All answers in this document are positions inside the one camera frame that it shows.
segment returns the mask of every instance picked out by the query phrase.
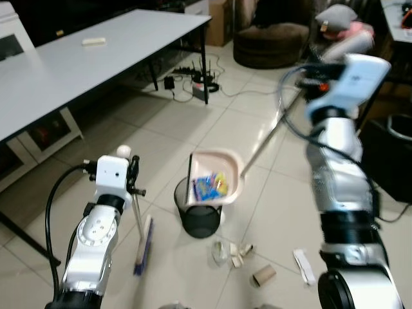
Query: dustpan handle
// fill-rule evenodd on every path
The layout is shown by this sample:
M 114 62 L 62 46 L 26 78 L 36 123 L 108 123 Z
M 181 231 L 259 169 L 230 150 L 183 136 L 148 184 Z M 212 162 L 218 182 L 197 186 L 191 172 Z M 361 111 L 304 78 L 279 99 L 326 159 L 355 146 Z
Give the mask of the dustpan handle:
M 286 109 L 286 114 L 289 113 L 289 111 L 291 111 L 294 106 L 296 105 L 297 101 L 303 96 L 303 91 L 300 91 L 296 97 L 294 98 L 294 100 L 292 101 L 292 103 L 290 103 L 290 105 L 288 106 L 288 108 Z M 265 150 L 267 144 L 269 144 L 270 140 L 272 139 L 273 135 L 276 133 L 276 131 L 279 129 L 280 127 L 280 123 L 283 121 L 283 117 L 285 116 L 285 114 L 283 114 L 281 116 L 281 118 L 276 122 L 275 126 L 272 128 L 272 130 L 270 130 L 270 132 L 268 133 L 268 135 L 265 137 L 265 139 L 262 141 L 262 143 L 260 144 L 260 146 L 256 149 L 255 153 L 253 154 L 252 158 L 249 160 L 249 162 L 247 162 L 247 165 L 245 166 L 245 168 L 242 170 L 240 177 L 244 178 L 246 176 L 246 173 L 249 171 L 249 169 L 252 167 L 252 165 L 255 163 L 255 161 L 259 158 L 260 154 L 262 153 L 263 150 Z

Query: dustpan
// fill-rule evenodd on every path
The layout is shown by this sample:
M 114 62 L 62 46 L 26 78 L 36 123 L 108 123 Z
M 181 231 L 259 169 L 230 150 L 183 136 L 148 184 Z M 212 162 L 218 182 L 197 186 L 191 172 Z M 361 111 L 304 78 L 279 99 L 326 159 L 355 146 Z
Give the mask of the dustpan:
M 229 149 L 216 148 L 198 150 L 191 154 L 187 176 L 186 207 L 213 206 L 219 207 L 233 203 L 241 194 L 245 178 L 241 177 L 244 164 L 240 156 Z M 228 183 L 227 195 L 214 200 L 197 201 L 194 193 L 193 181 L 199 177 L 210 176 L 212 173 L 222 172 Z

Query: cardboard tube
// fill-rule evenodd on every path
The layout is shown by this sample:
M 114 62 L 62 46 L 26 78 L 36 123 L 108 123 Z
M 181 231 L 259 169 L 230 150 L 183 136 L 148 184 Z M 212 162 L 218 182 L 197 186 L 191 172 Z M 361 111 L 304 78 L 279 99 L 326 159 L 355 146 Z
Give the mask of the cardboard tube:
M 255 272 L 253 274 L 253 279 L 258 286 L 262 286 L 274 275 L 276 275 L 276 271 L 273 269 L 272 266 L 267 265 L 258 272 Z

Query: tiled floor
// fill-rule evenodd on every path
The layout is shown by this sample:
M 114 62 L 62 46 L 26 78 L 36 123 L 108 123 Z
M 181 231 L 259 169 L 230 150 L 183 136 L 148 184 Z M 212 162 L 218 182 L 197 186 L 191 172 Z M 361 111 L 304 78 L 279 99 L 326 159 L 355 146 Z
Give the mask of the tiled floor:
M 219 77 L 226 94 L 254 90 L 270 93 L 284 70 L 256 71 L 236 64 L 231 45 L 208 48 L 212 69 L 225 68 Z M 182 61 L 191 64 L 193 55 Z M 187 100 L 182 83 L 176 83 L 176 98 Z M 292 98 L 294 92 L 286 92 Z M 139 154 L 138 186 L 147 189 L 140 206 L 154 217 L 155 228 L 149 264 L 144 277 L 132 276 L 138 232 L 133 212 L 122 216 L 119 242 L 113 256 L 113 270 L 103 308 L 156 309 L 181 301 L 193 309 L 251 309 L 262 304 L 279 308 L 319 308 L 316 287 L 304 285 L 292 257 L 292 250 L 305 248 L 315 274 L 325 266 L 318 250 L 322 241 L 317 209 L 309 186 L 309 166 L 304 142 L 282 127 L 247 175 L 243 194 L 225 207 L 226 220 L 216 235 L 198 240 L 188 236 L 176 215 L 173 191 L 187 173 L 189 154 L 199 148 L 228 147 L 246 161 L 250 158 L 276 112 L 274 95 L 244 93 L 228 97 L 213 93 L 209 106 L 192 99 L 172 101 L 169 91 L 141 94 L 121 87 L 96 103 L 84 128 L 85 141 L 74 141 L 20 181 L 0 194 L 0 203 L 35 239 L 44 243 L 44 214 L 27 224 L 25 212 L 36 213 L 46 200 L 52 183 L 69 165 L 83 158 L 113 153 L 117 145 L 128 144 Z M 308 129 L 298 106 L 293 119 Z M 55 200 L 51 227 L 55 254 L 63 259 L 70 234 L 93 195 L 93 183 L 86 177 L 72 179 Z M 383 216 L 393 218 L 402 206 L 384 195 Z M 391 269 L 404 300 L 412 308 L 412 214 L 397 224 L 383 224 L 382 237 Z M 52 281 L 47 261 L 12 235 L 0 229 L 0 299 L 2 308 L 43 308 L 52 298 Z M 241 269 L 229 263 L 217 267 L 211 258 L 216 239 L 248 241 L 256 253 Z M 276 277 L 262 288 L 250 276 L 271 264 Z

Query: broom handle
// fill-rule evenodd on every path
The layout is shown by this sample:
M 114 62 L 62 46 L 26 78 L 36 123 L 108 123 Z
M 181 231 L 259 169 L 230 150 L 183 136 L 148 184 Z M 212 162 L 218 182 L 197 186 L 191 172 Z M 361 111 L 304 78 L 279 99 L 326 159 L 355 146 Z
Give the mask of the broom handle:
M 133 197 L 133 212 L 135 213 L 135 218 L 137 222 L 137 228 L 139 229 L 140 239 L 144 237 L 143 225 L 142 225 L 142 217 L 140 215 L 140 207 L 139 202 L 137 200 L 137 195 L 132 194 Z
M 294 100 L 292 101 L 292 103 L 290 103 L 290 105 L 288 106 L 288 108 L 286 109 L 285 113 L 289 113 L 289 111 L 291 111 L 294 106 L 296 105 L 297 101 L 303 96 L 303 91 L 300 91 L 296 97 L 294 98 Z M 272 139 L 273 135 L 276 133 L 276 131 L 279 129 L 279 124 L 283 121 L 283 117 L 285 116 L 282 115 L 281 118 L 277 121 L 277 123 L 275 124 L 275 126 L 272 128 L 272 130 L 270 130 L 270 132 L 268 133 L 268 135 L 265 137 L 265 139 L 263 140 L 263 142 L 260 144 L 260 146 L 256 149 L 255 153 L 253 154 L 252 158 L 249 160 L 249 162 L 247 162 L 247 165 L 245 166 L 245 168 L 242 170 L 240 177 L 244 178 L 246 176 L 246 173 L 249 171 L 249 169 L 252 167 L 252 165 L 256 162 L 256 160 L 259 158 L 260 154 L 262 153 L 263 150 L 265 150 L 267 144 L 269 144 L 270 140 Z

